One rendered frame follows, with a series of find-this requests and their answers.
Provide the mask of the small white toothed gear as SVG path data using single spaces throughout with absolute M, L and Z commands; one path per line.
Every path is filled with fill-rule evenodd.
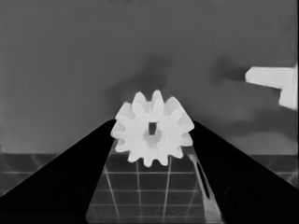
M 183 157 L 182 148 L 191 146 L 194 124 L 174 96 L 165 100 L 156 90 L 150 100 L 139 91 L 131 103 L 125 102 L 115 117 L 110 135 L 118 143 L 117 153 L 128 152 L 128 161 L 142 159 L 146 167 L 154 161 L 167 166 L 168 157 Z

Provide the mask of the small white T-shaped piece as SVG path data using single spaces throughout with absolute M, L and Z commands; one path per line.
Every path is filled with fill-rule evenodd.
M 252 66 L 246 73 L 250 84 L 279 89 L 278 104 L 292 110 L 298 109 L 298 64 L 293 67 Z

